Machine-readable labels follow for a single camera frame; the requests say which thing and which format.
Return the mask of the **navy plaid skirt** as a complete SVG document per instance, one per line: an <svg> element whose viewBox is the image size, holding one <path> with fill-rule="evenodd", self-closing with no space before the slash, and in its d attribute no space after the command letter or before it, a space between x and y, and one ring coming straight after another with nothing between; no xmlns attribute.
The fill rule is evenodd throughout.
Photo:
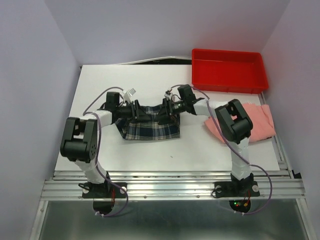
<svg viewBox="0 0 320 240"><path fill-rule="evenodd" d="M162 105L142 106L142 110L150 117L151 121L129 122L119 118L115 125L124 140L128 141L160 141L180 138L180 115L174 115L172 122L159 124L155 121Z"/></svg>

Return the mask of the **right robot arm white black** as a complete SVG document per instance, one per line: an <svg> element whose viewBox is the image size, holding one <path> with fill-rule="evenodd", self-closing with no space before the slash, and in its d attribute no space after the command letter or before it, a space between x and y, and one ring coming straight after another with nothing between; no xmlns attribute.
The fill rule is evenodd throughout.
<svg viewBox="0 0 320 240"><path fill-rule="evenodd" d="M253 180L249 158L249 140L253 122L238 99L229 102L211 101L208 95L197 98L194 87L178 86L180 100L171 100L172 89L168 89L155 121L160 124L172 122L175 115L187 112L195 116L210 117L222 140L231 151L230 189L235 195L248 190L246 181Z"/></svg>

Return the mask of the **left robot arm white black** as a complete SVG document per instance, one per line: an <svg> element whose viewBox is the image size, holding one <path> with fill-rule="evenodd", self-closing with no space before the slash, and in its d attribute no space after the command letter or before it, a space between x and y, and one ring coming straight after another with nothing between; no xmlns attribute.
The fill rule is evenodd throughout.
<svg viewBox="0 0 320 240"><path fill-rule="evenodd" d="M105 103L93 112L85 111L82 117L68 117L65 122L60 154L77 165L94 184L94 191L100 197L111 193L109 173L101 167L98 155L102 140L102 128L114 124L118 119L129 122L149 122L151 118L142 109L138 100L131 101L129 95L120 103L120 93L106 93Z"/></svg>

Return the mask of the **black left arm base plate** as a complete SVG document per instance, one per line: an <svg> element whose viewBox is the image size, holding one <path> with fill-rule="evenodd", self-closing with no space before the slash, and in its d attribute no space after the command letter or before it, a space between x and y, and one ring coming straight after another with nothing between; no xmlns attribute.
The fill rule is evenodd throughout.
<svg viewBox="0 0 320 240"><path fill-rule="evenodd" d="M115 206L117 199L125 199L123 190L127 189L126 182L116 182L122 190L109 184L107 181L101 184L90 182L79 183L78 186L82 189L82 198L93 200L93 210L100 214L110 214Z"/></svg>

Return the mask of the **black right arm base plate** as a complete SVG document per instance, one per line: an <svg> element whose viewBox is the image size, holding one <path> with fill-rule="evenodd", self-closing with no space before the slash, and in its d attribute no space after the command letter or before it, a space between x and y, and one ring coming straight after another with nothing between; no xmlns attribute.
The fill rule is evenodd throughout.
<svg viewBox="0 0 320 240"><path fill-rule="evenodd" d="M229 199L229 206L236 213L242 215L249 214L251 209L251 198L259 197L260 189L256 181L247 185L241 185L237 181L217 181L214 182L211 196L215 199Z"/></svg>

